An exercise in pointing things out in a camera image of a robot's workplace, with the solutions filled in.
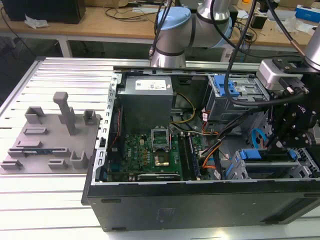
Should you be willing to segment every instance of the paper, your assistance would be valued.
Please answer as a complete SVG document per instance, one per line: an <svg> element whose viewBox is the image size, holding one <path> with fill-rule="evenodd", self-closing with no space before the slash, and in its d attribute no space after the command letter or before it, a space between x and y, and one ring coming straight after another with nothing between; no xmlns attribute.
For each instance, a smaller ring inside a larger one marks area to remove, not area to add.
<svg viewBox="0 0 320 240"><path fill-rule="evenodd" d="M36 20L25 15L24 23L33 29L49 27L47 20Z"/></svg>
<svg viewBox="0 0 320 240"><path fill-rule="evenodd" d="M238 11L238 19L247 19L248 18L248 13L245 10L239 10Z"/></svg>
<svg viewBox="0 0 320 240"><path fill-rule="evenodd" d="M295 29L309 34L310 29L312 29L314 27L316 27L316 26L301 22Z"/></svg>

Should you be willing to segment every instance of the black computer case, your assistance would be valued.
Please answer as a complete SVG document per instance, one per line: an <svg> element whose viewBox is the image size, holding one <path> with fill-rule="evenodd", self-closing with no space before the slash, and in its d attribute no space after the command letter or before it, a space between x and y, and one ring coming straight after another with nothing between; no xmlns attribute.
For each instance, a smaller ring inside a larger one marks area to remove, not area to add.
<svg viewBox="0 0 320 240"><path fill-rule="evenodd" d="M24 21L25 15L37 20L78 24L86 12L85 0L2 0L12 21Z"/></svg>
<svg viewBox="0 0 320 240"><path fill-rule="evenodd" d="M319 181L90 185L109 231L288 224L320 205Z"/></svg>

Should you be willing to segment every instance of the red wire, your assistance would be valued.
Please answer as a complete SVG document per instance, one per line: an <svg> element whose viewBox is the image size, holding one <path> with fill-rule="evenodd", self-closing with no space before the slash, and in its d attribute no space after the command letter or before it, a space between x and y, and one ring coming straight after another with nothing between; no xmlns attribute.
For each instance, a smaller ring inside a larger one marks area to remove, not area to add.
<svg viewBox="0 0 320 240"><path fill-rule="evenodd" d="M120 132L120 108L118 108L118 130L116 133L116 137L113 140L111 146L109 147L109 150L111 150L112 146L115 144L115 142L117 141L118 137L119 137L119 132Z"/></svg>

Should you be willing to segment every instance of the metal chassis frame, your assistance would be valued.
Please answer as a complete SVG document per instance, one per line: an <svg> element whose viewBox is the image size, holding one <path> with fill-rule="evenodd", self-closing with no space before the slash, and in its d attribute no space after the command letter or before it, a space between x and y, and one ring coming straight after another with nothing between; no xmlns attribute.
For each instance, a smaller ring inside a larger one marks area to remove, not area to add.
<svg viewBox="0 0 320 240"><path fill-rule="evenodd" d="M125 67L126 72L136 72L137 68L135 67L130 67L127 68ZM156 72L154 73L155 68L140 68L139 69L141 73L143 74L149 74L149 75L198 75L198 76L208 76L210 78L210 75L212 75L212 71L202 71L202 72L197 72L197 70L192 70L192 69L156 69ZM109 130L110 130L110 124L111 124L111 119L112 119L112 113L113 113L113 106L115 102L115 97L116 97L116 92L117 92L117 84L121 82L122 79L122 74L120 71L115 71L112 74L111 78L111 83L110 83L110 88L109 88L109 94L108 94L108 100L107 100L107 105L106 105L106 110L104 114L104 118L102 120L102 131L99 138L99 146L101 146L101 142L105 141L105 145L97 148L96 150L96 155L94 159L94 164L93 164L93 170L92 170L92 178L91 178L91 186L112 186L112 185L119 185L121 182L96 182L96 176L97 173L99 172L99 168L102 167L105 163L105 159L107 156L107 142L108 142L108 137L109 137ZM263 181L275 181L275 182L283 182L284 180L288 181L299 181L298 179L263 179ZM238 180L224 180L224 182L238 182ZM246 179L245 181L248 182L258 182L259 179ZM214 181L214 180L203 180L203 181L180 181L180 183L186 183L186 184L207 184L207 183L214 183L214 182L220 182L220 181ZM126 184L137 184L137 182L126 182ZM161 185L161 184L167 184L166 181L163 182L139 182L139 185Z"/></svg>

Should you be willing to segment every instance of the white table leg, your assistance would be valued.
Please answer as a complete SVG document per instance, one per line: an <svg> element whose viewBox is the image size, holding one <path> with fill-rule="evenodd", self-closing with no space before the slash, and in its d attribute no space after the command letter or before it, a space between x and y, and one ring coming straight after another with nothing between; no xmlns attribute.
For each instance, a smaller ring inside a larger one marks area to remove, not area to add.
<svg viewBox="0 0 320 240"><path fill-rule="evenodd" d="M72 51L70 47L70 43L66 37L59 37L58 39L61 52L64 58L72 58Z"/></svg>
<svg viewBox="0 0 320 240"><path fill-rule="evenodd" d="M5 43L6 43L11 49L15 49L15 48L16 48L16 44L15 44L14 40L13 40L11 37L3 36L2 39L3 39L3 41L5 41Z"/></svg>

